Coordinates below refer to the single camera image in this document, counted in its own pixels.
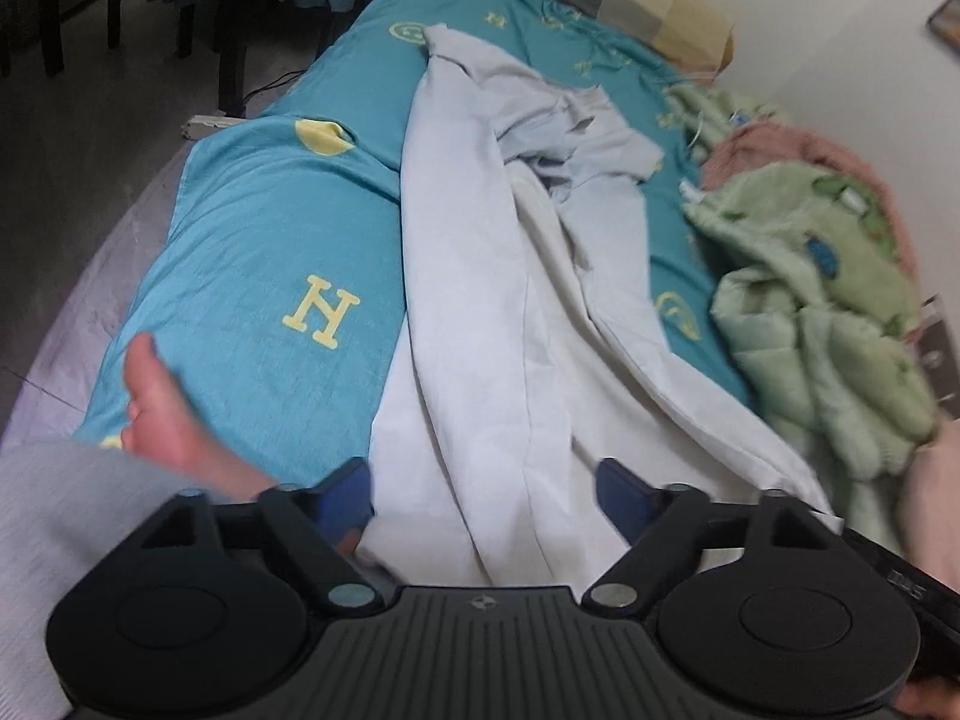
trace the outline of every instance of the pink blanket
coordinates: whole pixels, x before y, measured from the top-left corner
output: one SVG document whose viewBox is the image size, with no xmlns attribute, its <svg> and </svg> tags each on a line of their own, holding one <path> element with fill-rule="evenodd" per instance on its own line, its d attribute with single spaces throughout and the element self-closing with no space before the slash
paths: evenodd
<svg viewBox="0 0 960 720">
<path fill-rule="evenodd" d="M 709 160 L 704 163 L 701 169 L 702 185 L 707 191 L 719 189 L 733 175 L 756 170 L 771 162 L 787 160 L 828 167 L 870 187 L 880 200 L 880 207 L 896 238 L 899 267 L 914 281 L 917 280 L 917 258 L 890 188 L 866 162 L 815 132 L 786 127 L 785 124 L 766 119 L 738 127 L 733 130 L 733 135 L 714 148 Z"/>
</svg>

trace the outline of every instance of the gray pants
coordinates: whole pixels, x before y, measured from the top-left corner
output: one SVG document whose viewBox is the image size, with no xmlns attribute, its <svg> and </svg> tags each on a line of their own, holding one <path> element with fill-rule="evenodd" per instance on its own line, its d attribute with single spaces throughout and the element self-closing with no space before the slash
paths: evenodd
<svg viewBox="0 0 960 720">
<path fill-rule="evenodd" d="M 70 709 L 43 643 L 72 586 L 167 498 L 192 483 L 80 442 L 0 458 L 0 720 Z"/>
</svg>

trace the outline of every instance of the poster on wall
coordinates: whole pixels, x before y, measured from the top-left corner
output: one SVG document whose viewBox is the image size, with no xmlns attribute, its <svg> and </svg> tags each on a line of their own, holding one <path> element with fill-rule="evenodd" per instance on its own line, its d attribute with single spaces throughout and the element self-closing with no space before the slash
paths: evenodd
<svg viewBox="0 0 960 720">
<path fill-rule="evenodd" d="M 960 52 L 960 0 L 944 2 L 926 25 L 949 47 Z"/>
</svg>

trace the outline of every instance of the silver bolt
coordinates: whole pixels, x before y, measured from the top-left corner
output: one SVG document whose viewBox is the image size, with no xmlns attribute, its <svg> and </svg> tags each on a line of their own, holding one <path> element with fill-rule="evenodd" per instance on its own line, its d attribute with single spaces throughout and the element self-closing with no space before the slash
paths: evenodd
<svg viewBox="0 0 960 720">
<path fill-rule="evenodd" d="M 608 608 L 624 608 L 637 600 L 637 591 L 627 584 L 599 584 L 590 591 L 590 598 Z"/>
<path fill-rule="evenodd" d="M 338 584 L 326 597 L 340 608 L 361 608 L 373 603 L 376 593 L 366 584 Z"/>
</svg>

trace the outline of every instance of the bare foot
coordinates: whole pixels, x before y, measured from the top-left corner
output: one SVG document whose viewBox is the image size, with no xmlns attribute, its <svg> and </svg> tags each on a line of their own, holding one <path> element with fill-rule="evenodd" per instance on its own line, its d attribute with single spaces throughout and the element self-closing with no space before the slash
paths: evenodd
<svg viewBox="0 0 960 720">
<path fill-rule="evenodd" d="M 237 500 L 251 500 L 274 485 L 266 474 L 218 442 L 195 417 L 149 333 L 127 346 L 124 382 L 130 424 L 120 440 L 131 455 L 175 471 Z"/>
</svg>

